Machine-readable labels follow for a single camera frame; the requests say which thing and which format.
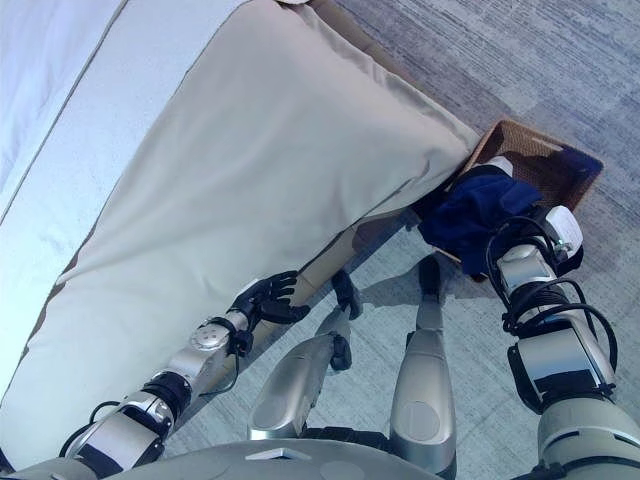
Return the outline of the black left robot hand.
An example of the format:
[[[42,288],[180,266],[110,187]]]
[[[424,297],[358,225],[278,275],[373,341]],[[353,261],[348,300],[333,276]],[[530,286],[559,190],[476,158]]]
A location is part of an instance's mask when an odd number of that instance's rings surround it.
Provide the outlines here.
[[[292,304],[297,275],[297,271],[285,271],[257,280],[236,297],[229,311],[243,314],[250,326],[261,321],[282,325],[301,321],[311,308]]]

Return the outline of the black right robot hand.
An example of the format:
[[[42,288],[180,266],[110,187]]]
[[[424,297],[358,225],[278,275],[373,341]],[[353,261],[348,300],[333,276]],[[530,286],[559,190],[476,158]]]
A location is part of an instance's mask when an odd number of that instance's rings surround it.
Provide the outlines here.
[[[574,214],[566,206],[536,205],[528,217],[547,235],[558,262],[573,260],[583,252],[582,230]]]

